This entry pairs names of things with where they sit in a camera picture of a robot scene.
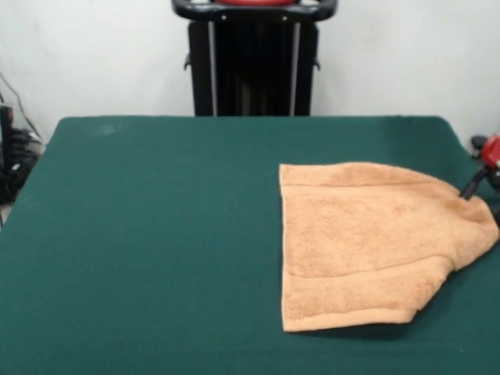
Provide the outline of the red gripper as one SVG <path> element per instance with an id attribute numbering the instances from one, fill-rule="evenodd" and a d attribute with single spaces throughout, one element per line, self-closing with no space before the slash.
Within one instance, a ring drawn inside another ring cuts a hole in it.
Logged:
<path id="1" fill-rule="evenodd" d="M 475 195 L 481 182 L 489 179 L 490 170 L 499 169 L 499 143 L 499 133 L 495 133 L 486 139 L 480 151 L 480 160 L 484 166 L 473 175 L 466 186 L 460 191 L 459 197 L 461 199 L 470 200 Z M 495 211 L 493 217 L 498 227 L 500 227 L 500 211 Z"/>

